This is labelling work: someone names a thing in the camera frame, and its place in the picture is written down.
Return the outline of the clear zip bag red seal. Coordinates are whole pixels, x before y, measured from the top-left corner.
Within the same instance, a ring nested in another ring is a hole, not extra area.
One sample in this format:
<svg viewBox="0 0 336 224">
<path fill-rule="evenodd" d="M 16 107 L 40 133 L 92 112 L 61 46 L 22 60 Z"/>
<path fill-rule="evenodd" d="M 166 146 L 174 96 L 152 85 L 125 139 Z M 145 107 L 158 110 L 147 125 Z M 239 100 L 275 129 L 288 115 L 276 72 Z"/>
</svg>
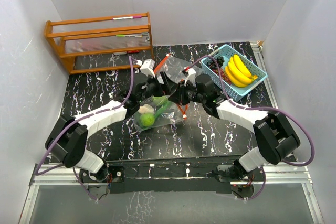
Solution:
<svg viewBox="0 0 336 224">
<path fill-rule="evenodd" d="M 160 77 L 161 71 L 165 72 L 175 83 L 179 83 L 180 81 L 184 82 L 186 76 L 182 73 L 182 70 L 190 65 L 191 63 L 188 61 L 174 57 L 171 54 L 166 54 L 164 59 L 154 69 L 154 73 L 160 83 L 163 83 Z M 203 70 L 197 66 L 193 66 L 192 68 L 196 71 L 196 77 L 203 73 Z"/>
</svg>

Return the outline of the clear bag with green food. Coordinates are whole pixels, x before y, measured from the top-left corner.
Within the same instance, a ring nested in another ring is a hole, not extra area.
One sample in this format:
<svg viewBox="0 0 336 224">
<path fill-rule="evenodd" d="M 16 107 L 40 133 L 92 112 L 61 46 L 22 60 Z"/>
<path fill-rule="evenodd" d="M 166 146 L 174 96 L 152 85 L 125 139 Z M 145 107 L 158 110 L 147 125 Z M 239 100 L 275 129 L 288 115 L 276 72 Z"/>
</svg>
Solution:
<svg viewBox="0 0 336 224">
<path fill-rule="evenodd" d="M 154 108 L 155 123 L 151 127 L 144 128 L 140 124 L 141 114 L 137 111 L 133 115 L 133 124 L 137 132 L 153 129 L 156 127 L 166 126 L 169 124 L 176 124 L 187 119 L 186 111 L 188 105 L 178 105 L 168 100 L 162 106 L 155 106 L 152 102 L 152 97 L 143 101 L 140 106 L 149 104 Z"/>
</svg>

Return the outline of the dark fake grape bunch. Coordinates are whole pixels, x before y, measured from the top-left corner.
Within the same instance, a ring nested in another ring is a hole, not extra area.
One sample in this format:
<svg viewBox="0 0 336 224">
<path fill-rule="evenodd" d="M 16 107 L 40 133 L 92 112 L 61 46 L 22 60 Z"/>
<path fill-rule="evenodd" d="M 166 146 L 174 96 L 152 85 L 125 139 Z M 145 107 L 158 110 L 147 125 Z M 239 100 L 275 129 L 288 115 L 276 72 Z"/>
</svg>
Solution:
<svg viewBox="0 0 336 224">
<path fill-rule="evenodd" d="M 214 60 L 213 59 L 209 60 L 206 63 L 206 66 L 209 67 L 212 70 L 215 70 L 215 69 L 217 69 L 216 64 L 218 64 L 218 67 L 221 68 L 223 66 L 224 62 L 225 62 L 224 58 L 222 56 L 218 56 Z"/>
</svg>

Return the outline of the red fake grape bunch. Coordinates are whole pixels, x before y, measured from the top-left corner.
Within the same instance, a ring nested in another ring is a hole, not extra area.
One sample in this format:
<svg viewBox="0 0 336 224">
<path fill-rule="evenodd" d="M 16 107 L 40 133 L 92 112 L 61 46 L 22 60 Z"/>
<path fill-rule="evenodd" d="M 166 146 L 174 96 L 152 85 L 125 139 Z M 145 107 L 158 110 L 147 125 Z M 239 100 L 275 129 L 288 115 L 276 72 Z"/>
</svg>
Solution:
<svg viewBox="0 0 336 224">
<path fill-rule="evenodd" d="M 218 71 L 218 69 L 213 69 L 213 71 L 218 75 L 221 76 L 222 80 L 228 84 L 231 85 L 232 82 L 230 81 L 230 79 L 225 75 L 224 71 L 222 68 L 220 68 L 220 71 Z"/>
</svg>

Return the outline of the yellow fake banana bunch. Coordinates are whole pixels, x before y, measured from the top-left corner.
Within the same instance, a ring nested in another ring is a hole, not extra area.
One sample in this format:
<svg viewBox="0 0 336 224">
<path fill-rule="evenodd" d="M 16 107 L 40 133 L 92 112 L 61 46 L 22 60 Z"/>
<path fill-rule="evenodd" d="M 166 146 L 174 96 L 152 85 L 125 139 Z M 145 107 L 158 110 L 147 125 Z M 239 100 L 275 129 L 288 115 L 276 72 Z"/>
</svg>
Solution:
<svg viewBox="0 0 336 224">
<path fill-rule="evenodd" d="M 240 88 L 244 88 L 258 79 L 257 75 L 251 74 L 237 54 L 229 59 L 228 64 L 224 68 L 224 73 L 232 84 Z"/>
</svg>

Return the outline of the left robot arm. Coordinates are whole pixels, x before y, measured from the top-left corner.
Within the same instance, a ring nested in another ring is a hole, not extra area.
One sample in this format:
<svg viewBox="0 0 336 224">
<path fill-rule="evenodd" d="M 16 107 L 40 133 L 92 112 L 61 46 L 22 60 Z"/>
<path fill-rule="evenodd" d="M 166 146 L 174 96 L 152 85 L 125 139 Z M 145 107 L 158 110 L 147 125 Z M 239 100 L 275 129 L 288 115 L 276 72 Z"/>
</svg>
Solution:
<svg viewBox="0 0 336 224">
<path fill-rule="evenodd" d="M 45 148 L 66 168 L 86 170 L 96 181 L 104 181 L 109 173 L 106 161 L 86 149 L 87 139 L 101 129 L 131 117 L 145 99 L 172 95 L 176 88 L 177 84 L 165 72 L 160 73 L 160 78 L 134 74 L 129 90 L 122 90 L 106 105 L 78 116 L 61 115 Z"/>
</svg>

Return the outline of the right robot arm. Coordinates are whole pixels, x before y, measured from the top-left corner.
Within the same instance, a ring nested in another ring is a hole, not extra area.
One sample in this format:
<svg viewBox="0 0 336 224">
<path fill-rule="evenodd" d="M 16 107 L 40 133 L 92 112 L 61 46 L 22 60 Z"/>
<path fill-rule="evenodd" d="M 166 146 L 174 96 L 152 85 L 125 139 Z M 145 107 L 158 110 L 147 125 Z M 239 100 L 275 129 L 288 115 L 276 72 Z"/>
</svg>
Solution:
<svg viewBox="0 0 336 224">
<path fill-rule="evenodd" d="M 253 170 L 267 164 L 277 165 L 300 146 L 296 132 L 283 113 L 239 108 L 219 92 L 206 74 L 197 76 L 194 84 L 190 81 L 172 84 L 169 101 L 178 105 L 199 103 L 208 115 L 229 120 L 254 133 L 257 146 L 229 168 L 212 171 L 213 177 L 247 180 Z"/>
</svg>

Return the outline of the green fake lime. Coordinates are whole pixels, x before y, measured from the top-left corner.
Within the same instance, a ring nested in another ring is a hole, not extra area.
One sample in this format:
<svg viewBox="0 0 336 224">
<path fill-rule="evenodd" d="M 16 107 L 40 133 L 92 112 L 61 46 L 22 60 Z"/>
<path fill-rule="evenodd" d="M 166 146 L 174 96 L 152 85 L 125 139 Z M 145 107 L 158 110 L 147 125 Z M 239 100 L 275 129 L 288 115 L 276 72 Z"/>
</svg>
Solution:
<svg viewBox="0 0 336 224">
<path fill-rule="evenodd" d="M 155 106 L 162 106 L 166 101 L 167 101 L 166 96 L 152 97 L 152 102 L 154 103 Z"/>
<path fill-rule="evenodd" d="M 142 127 L 151 127 L 155 123 L 155 116 L 153 113 L 143 113 L 140 116 L 140 124 Z"/>
</svg>

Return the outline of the white fake garlic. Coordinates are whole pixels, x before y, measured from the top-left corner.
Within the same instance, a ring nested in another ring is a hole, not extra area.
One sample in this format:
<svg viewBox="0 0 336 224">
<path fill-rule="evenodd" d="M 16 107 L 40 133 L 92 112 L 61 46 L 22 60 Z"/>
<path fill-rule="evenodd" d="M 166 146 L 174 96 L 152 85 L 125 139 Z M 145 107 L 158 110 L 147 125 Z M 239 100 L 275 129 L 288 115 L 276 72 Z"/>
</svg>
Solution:
<svg viewBox="0 0 336 224">
<path fill-rule="evenodd" d="M 150 106 L 149 104 L 145 104 L 143 106 L 139 107 L 138 112 L 140 114 L 145 114 L 145 113 L 154 113 L 154 108 L 152 106 Z"/>
</svg>

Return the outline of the light blue plastic basket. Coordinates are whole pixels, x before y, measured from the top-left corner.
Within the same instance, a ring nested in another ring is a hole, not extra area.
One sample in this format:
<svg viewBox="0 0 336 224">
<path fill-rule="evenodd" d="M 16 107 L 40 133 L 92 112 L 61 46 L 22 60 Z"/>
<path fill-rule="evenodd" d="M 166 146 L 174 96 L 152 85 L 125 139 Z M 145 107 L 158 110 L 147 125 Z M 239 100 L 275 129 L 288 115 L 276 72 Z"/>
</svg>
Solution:
<svg viewBox="0 0 336 224">
<path fill-rule="evenodd" d="M 217 86 L 224 80 L 224 88 L 234 101 L 241 100 L 268 75 L 229 45 L 223 45 L 201 60 L 202 69 Z"/>
</svg>

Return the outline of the orange wooden rack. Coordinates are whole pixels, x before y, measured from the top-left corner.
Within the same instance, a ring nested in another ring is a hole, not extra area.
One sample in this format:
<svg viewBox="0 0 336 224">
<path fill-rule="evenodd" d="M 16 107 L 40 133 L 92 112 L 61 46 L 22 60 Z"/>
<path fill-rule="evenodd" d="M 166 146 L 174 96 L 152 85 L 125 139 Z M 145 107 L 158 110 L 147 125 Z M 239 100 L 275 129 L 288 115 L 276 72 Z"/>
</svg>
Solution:
<svg viewBox="0 0 336 224">
<path fill-rule="evenodd" d="M 154 59 L 150 12 L 46 21 L 44 38 L 69 74 L 129 69 L 130 65 L 76 69 L 80 57 L 148 50 Z"/>
</svg>

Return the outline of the aluminium frame rail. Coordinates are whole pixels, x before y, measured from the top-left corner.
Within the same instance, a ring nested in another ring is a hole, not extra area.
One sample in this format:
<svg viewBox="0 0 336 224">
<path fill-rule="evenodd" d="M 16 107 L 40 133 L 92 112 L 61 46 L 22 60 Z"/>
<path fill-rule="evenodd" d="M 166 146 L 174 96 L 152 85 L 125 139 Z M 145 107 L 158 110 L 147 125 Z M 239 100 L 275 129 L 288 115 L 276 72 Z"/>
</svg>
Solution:
<svg viewBox="0 0 336 224">
<path fill-rule="evenodd" d="M 76 168 L 57 167 L 42 175 L 33 175 L 31 184 L 71 185 L 77 181 L 76 176 L 84 184 L 121 183 L 128 180 L 159 180 L 167 182 L 174 179 L 192 182 L 196 179 L 217 178 L 220 182 L 230 182 L 232 185 L 261 184 L 312 184 L 311 176 L 306 167 L 289 166 L 285 163 L 257 168 L 242 178 L 229 175 L 229 165 L 214 163 L 117 163 L 107 166 L 101 179 L 89 172 Z"/>
</svg>

